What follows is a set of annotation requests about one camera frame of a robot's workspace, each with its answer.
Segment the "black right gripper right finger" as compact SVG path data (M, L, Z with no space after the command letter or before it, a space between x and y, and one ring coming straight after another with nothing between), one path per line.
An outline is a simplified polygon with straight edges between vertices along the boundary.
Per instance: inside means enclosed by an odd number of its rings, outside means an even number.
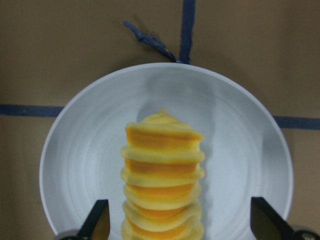
M261 196L251 197L250 229L257 240L318 240L310 230L294 230Z

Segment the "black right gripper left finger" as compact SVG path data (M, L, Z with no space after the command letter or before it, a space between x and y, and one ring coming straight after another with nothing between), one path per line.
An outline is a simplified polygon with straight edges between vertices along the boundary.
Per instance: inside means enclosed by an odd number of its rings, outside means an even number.
M108 240L111 231L109 201L97 200L79 230L59 233L54 240Z

